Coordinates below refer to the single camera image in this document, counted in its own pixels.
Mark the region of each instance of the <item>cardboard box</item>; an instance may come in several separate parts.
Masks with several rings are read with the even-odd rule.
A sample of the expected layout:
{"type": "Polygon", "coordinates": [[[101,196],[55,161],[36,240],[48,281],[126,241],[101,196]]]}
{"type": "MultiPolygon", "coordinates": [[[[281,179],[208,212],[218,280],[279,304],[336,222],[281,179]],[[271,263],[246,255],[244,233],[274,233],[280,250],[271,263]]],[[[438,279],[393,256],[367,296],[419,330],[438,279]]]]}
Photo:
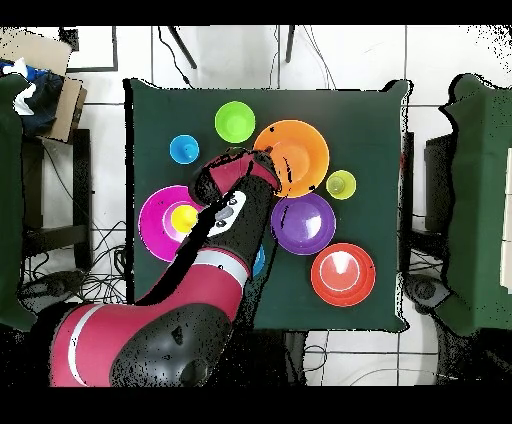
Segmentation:
{"type": "MultiPolygon", "coordinates": [[[[0,59],[25,63],[34,68],[49,69],[54,74],[66,74],[71,46],[28,31],[0,28],[0,59]]],[[[62,92],[57,105],[56,120],[52,129],[40,134],[41,138],[68,142],[72,129],[78,127],[87,91],[82,81],[64,77],[62,92]]]]}

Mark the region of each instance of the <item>yellow cup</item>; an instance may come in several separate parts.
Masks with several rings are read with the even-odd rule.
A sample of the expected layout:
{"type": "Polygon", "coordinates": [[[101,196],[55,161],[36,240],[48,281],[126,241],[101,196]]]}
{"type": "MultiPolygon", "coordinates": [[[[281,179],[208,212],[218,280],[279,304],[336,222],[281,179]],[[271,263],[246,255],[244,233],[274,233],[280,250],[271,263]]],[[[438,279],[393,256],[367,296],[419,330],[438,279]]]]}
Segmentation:
{"type": "Polygon", "coordinates": [[[356,179],[348,171],[336,171],[327,178],[326,187],[332,197],[345,200],[355,193],[356,179]]]}
{"type": "Polygon", "coordinates": [[[172,211],[171,225],[176,231],[189,233],[197,222],[197,211],[190,205],[181,205],[172,211]]]}

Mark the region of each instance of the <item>lime green cup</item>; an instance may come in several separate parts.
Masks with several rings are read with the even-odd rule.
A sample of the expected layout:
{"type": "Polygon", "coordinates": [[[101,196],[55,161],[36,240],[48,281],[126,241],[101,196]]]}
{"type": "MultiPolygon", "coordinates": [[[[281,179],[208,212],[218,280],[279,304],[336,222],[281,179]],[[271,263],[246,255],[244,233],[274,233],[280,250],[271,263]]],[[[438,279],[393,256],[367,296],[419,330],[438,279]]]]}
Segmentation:
{"type": "Polygon", "coordinates": [[[226,103],[215,115],[215,129],[228,143],[241,143],[247,140],[255,128],[254,112],[242,102],[226,103]]]}
{"type": "Polygon", "coordinates": [[[337,200],[345,200],[356,191],[356,179],[348,171],[333,172],[326,182],[327,191],[337,200]]]}

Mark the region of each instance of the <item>dark green table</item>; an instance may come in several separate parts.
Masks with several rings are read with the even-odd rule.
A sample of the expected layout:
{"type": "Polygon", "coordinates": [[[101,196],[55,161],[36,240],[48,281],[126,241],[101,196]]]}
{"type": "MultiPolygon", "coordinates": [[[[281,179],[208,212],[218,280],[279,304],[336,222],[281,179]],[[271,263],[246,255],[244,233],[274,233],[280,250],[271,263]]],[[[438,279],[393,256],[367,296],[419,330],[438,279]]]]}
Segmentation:
{"type": "MultiPolygon", "coordinates": [[[[251,148],[265,127],[283,119],[305,121],[322,133],[331,156],[328,175],[346,169],[357,178],[357,191],[346,201],[332,199],[325,181],[315,190],[331,204],[337,217],[332,243],[362,247],[377,270],[375,287],[363,302],[351,308],[336,308],[323,302],[311,287],[310,268],[315,255],[296,256],[279,248],[257,306],[255,328],[390,332],[405,328],[395,311],[400,112],[407,81],[389,84],[386,91],[164,90],[136,79],[130,84],[135,299],[147,292],[167,266],[140,240],[137,221],[142,205],[162,187],[188,184],[198,167],[231,146],[215,132],[214,117],[224,103],[239,100],[256,115],[256,130],[240,144],[242,147],[251,148]],[[190,134],[199,141],[200,157],[191,165],[178,165],[169,156],[169,143],[179,134],[190,134]]],[[[269,230],[263,243],[269,256],[273,247],[269,230]]],[[[261,284],[267,268],[268,263],[261,277],[246,286],[246,296],[261,284]]]]}

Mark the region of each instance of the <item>chair leg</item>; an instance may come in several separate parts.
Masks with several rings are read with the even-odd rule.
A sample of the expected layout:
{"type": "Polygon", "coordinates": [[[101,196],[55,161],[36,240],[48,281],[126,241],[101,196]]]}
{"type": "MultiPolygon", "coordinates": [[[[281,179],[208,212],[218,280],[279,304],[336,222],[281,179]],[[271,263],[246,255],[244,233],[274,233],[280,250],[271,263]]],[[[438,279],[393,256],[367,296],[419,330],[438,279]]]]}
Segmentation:
{"type": "Polygon", "coordinates": [[[75,266],[92,267],[91,248],[91,140],[88,129],[73,131],[73,226],[85,228],[83,240],[74,242],[75,266]]]}
{"type": "Polygon", "coordinates": [[[176,43],[180,47],[182,53],[187,58],[188,63],[190,63],[190,66],[192,67],[192,69],[197,69],[196,62],[194,62],[194,59],[192,59],[192,56],[190,55],[189,51],[185,47],[185,44],[183,43],[183,41],[181,40],[181,37],[178,34],[178,31],[176,31],[176,27],[168,26],[167,28],[169,28],[169,31],[171,32],[171,34],[174,38],[174,41],[176,41],[176,43]]]}
{"type": "Polygon", "coordinates": [[[286,44],[286,63],[292,60],[293,36],[295,35],[295,25],[288,26],[288,43],[286,44]]]}

